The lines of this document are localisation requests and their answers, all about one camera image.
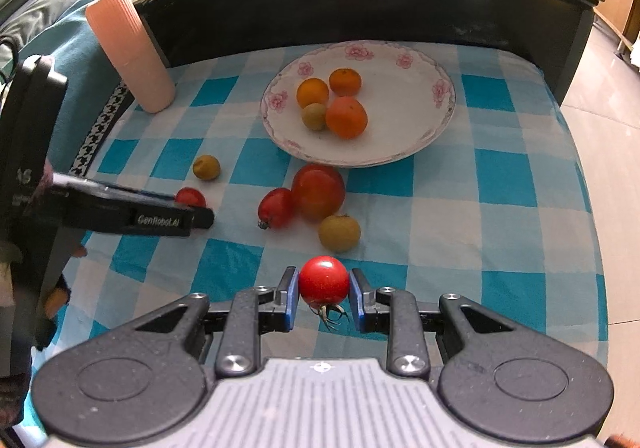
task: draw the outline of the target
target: yellow fruit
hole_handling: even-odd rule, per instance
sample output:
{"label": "yellow fruit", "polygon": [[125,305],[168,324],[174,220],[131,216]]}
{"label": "yellow fruit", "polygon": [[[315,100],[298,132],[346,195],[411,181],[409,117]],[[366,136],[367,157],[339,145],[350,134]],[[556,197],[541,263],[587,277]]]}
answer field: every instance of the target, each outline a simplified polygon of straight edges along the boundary
{"label": "yellow fruit", "polygon": [[360,225],[348,215],[330,215],[320,223],[318,238],[327,250],[342,253],[360,240]]}
{"label": "yellow fruit", "polygon": [[321,131],[326,125],[324,121],[325,113],[326,107],[321,103],[309,104],[302,109],[302,122],[306,125],[307,129]]}
{"label": "yellow fruit", "polygon": [[307,78],[298,86],[296,100],[303,109],[312,103],[326,104],[329,101],[329,86],[319,78]]}
{"label": "yellow fruit", "polygon": [[193,163],[193,173],[198,179],[211,181],[220,175],[220,162],[212,155],[201,155]]}
{"label": "yellow fruit", "polygon": [[50,320],[62,309],[69,299],[68,293],[61,287],[55,287],[44,303],[44,314]]}

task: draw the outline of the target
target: screw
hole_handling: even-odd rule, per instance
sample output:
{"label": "screw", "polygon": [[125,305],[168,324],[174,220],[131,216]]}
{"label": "screw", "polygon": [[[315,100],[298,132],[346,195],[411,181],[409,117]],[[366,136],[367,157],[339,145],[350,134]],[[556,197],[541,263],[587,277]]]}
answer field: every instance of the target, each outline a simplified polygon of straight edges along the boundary
{"label": "screw", "polygon": [[422,370],[426,364],[427,363],[423,359],[418,358],[418,356],[414,356],[413,354],[400,356],[394,361],[394,365],[398,370],[400,370],[401,372],[407,372],[409,374]]}
{"label": "screw", "polygon": [[239,354],[229,354],[222,358],[222,368],[226,372],[242,372],[249,368],[250,362]]}

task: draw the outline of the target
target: finger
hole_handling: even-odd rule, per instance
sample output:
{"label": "finger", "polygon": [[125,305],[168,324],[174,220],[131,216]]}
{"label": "finger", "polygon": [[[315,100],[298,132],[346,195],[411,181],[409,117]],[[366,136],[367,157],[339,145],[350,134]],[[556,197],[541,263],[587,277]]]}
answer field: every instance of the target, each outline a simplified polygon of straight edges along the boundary
{"label": "finger", "polygon": [[62,309],[62,306],[66,304],[67,298],[68,294],[64,289],[56,287],[51,291],[49,298],[47,298],[47,301],[44,304],[45,316],[51,320],[56,314],[58,314],[58,311]]}
{"label": "finger", "polygon": [[38,186],[36,190],[33,192],[34,197],[41,196],[47,188],[49,188],[53,184],[53,168],[51,167],[51,163],[49,163],[48,159],[45,159],[44,162],[44,170],[42,172],[42,177],[38,181]]}
{"label": "finger", "polygon": [[75,257],[76,259],[81,259],[82,257],[86,257],[86,254],[87,254],[86,248],[83,245],[79,245],[76,248],[76,251],[71,253],[71,256]]}

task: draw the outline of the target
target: pink floral pattern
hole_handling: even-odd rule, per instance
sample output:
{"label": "pink floral pattern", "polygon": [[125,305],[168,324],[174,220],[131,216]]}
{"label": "pink floral pattern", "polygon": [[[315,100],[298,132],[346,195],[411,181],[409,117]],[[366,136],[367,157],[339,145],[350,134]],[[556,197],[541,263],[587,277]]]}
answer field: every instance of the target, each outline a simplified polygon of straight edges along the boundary
{"label": "pink floral pattern", "polygon": [[302,149],[302,147],[300,147],[300,144],[297,141],[291,141],[290,139],[285,139],[284,140],[285,144],[288,145],[289,147],[293,147],[294,149]]}
{"label": "pink floral pattern", "polygon": [[433,84],[433,102],[436,104],[436,109],[442,107],[442,102],[447,94],[449,94],[451,86],[449,82],[445,82],[442,78]]}
{"label": "pink floral pattern", "polygon": [[287,106],[287,98],[289,95],[286,91],[282,91],[279,93],[268,93],[267,95],[267,103],[269,107],[280,114],[284,111],[284,107]]}
{"label": "pink floral pattern", "polygon": [[311,76],[314,73],[314,68],[308,62],[300,62],[298,65],[298,74],[302,77]]}
{"label": "pink floral pattern", "polygon": [[402,67],[402,69],[409,69],[414,62],[414,57],[409,53],[402,53],[398,55],[396,60],[396,66]]}
{"label": "pink floral pattern", "polygon": [[344,54],[347,60],[371,60],[373,58],[373,51],[368,50],[359,42],[344,48]]}

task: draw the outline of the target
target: tile floor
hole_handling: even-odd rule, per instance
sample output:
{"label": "tile floor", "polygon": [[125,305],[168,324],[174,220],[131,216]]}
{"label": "tile floor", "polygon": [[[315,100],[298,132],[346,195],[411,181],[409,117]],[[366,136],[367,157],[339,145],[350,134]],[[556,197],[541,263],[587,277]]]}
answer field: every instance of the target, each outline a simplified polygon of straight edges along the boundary
{"label": "tile floor", "polygon": [[616,387],[600,434],[640,440],[640,74],[613,55],[617,41],[595,26],[562,105],[580,153],[604,263],[608,369]]}

